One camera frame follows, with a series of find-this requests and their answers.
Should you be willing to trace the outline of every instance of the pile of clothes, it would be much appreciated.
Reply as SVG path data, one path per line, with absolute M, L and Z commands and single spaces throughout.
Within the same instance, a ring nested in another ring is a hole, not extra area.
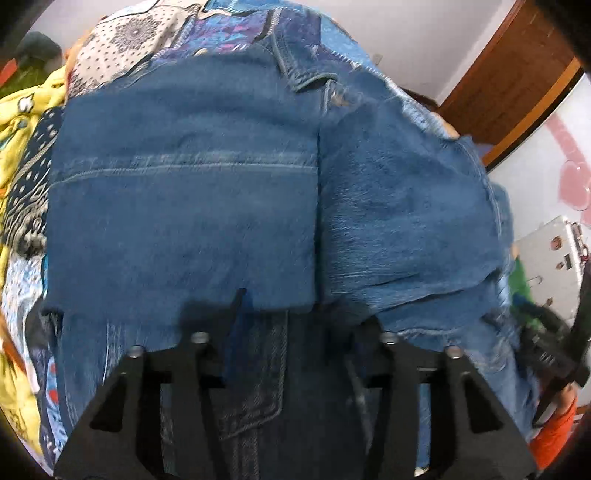
M 420 347 L 462 347 L 530 434 L 506 195 L 471 140 L 327 16 L 142 2 L 8 101 L 2 311 L 40 412 L 25 438 L 49 467 L 127 349 L 205 330 L 228 363 L 213 401 L 233 479 L 360 478 L 378 393 L 359 387 L 345 339 L 371 316 Z M 240 288 L 247 311 L 216 336 Z

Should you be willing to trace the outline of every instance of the black clamp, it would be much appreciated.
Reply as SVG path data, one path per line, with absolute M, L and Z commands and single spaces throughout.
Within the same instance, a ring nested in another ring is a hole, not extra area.
M 585 264 L 579 297 L 577 315 L 573 327 L 569 328 L 548 307 L 534 305 L 514 295 L 513 304 L 518 316 L 536 318 L 542 326 L 540 328 L 535 322 L 523 321 L 521 353 L 539 376 L 550 378 L 540 395 L 533 419 L 534 427 L 540 426 L 540 418 L 562 389 L 574 382 L 584 387 L 589 380 L 586 357 L 591 345 L 591 262 Z
M 376 319 L 353 341 L 368 388 L 382 388 L 364 480 L 411 479 L 417 461 L 418 388 L 430 384 L 431 461 L 424 480 L 515 479 L 535 474 L 529 448 L 501 402 L 464 355 L 412 346 Z
M 517 427 L 458 347 L 416 348 L 375 319 L 353 336 L 365 384 L 381 388 L 364 480 L 411 480 L 417 458 L 418 386 L 431 387 L 431 464 L 424 480 L 522 480 L 535 462 Z M 206 332 L 175 348 L 134 346 L 90 402 L 54 474 L 62 480 L 228 480 L 211 388 L 223 388 L 222 361 Z M 177 476 L 164 473 L 160 387 L 172 387 Z

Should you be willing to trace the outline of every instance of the orange object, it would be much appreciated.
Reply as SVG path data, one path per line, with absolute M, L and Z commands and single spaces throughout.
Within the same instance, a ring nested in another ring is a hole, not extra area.
M 550 466 L 566 444 L 576 413 L 577 398 L 575 397 L 566 413 L 557 415 L 555 412 L 544 424 L 538 436 L 531 441 L 531 453 L 541 470 Z
M 2 71 L 0 72 L 0 87 L 4 85 L 12 76 L 14 72 L 18 70 L 17 61 L 15 59 L 8 60 Z
M 2 343 L 2 350 L 4 351 L 6 357 L 26 375 L 27 369 L 25 367 L 25 362 L 22 360 L 20 353 L 18 353 L 17 347 L 10 338 L 8 326 L 6 325 L 6 319 L 4 318 L 2 312 L 0 312 L 0 342 Z

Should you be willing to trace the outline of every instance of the wooden door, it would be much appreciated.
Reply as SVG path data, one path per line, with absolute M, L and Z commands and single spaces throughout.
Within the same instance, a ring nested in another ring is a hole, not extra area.
M 438 113 L 462 135 L 496 145 L 574 58 L 534 0 L 519 0 Z

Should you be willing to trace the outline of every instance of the black mount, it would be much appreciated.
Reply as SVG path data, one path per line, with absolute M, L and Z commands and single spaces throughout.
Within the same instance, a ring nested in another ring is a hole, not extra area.
M 427 351 L 383 332 L 376 319 L 352 336 L 356 366 L 381 388 L 363 480 L 411 480 L 418 443 L 418 388 L 431 388 L 431 464 L 424 480 L 523 480 L 535 462 L 510 416 L 458 347 Z M 228 480 L 209 389 L 222 362 L 205 332 L 175 348 L 132 347 L 76 424 L 55 468 L 63 480 Z M 172 386 L 178 477 L 161 460 L 160 385 Z

